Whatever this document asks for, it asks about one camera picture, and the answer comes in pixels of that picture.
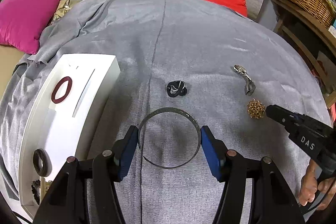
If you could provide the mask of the person right hand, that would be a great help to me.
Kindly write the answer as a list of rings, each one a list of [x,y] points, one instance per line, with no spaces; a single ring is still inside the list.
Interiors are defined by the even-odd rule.
[[[334,179],[328,178],[318,183],[315,178],[315,171],[317,168],[318,165],[313,160],[310,160],[305,176],[303,176],[301,180],[301,189],[299,191],[298,200],[302,206],[305,206],[308,202],[313,202],[315,193],[319,190],[321,193],[325,194],[325,198],[319,204],[317,210],[325,210],[335,195],[335,184],[333,184],[330,191],[326,193]]]

